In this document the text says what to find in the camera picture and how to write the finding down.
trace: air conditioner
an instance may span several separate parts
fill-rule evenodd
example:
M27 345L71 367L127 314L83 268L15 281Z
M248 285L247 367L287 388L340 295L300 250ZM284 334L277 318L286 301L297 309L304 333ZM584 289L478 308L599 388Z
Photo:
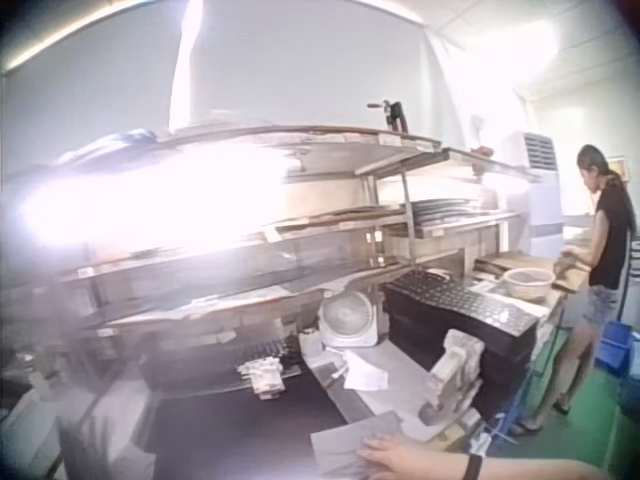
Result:
M530 184L524 198L512 201L517 204L515 210L529 218L519 249L555 260L564 245L564 216L553 141L535 133L515 132L506 137L502 151L506 163L526 167L540 177L539 183Z

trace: white bowl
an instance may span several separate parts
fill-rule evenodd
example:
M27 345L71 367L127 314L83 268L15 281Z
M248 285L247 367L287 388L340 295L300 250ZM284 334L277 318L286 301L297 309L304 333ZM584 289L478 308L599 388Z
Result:
M541 300L551 292L556 276L542 268L515 268L502 277L509 295L521 300Z

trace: black wristband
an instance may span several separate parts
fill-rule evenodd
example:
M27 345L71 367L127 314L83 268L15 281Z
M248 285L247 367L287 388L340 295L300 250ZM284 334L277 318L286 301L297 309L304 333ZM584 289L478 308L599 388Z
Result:
M469 463L467 463L467 470L464 472L462 480L478 480L481 467L482 457L480 455L469 455Z

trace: black mat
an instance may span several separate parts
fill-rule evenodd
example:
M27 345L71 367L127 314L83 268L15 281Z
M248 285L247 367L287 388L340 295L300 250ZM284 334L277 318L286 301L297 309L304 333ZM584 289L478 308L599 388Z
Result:
M319 478L309 435L346 422L311 372L285 383L276 400L240 390L164 401L146 449L154 478Z

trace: blue plastic crate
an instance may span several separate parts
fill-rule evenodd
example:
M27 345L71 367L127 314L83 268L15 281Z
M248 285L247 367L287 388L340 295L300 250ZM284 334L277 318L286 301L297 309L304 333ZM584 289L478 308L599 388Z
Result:
M618 405L629 418L640 422L640 340L631 342L629 368L620 385Z
M619 322L607 323L596 354L596 367L622 378L629 365L631 327Z

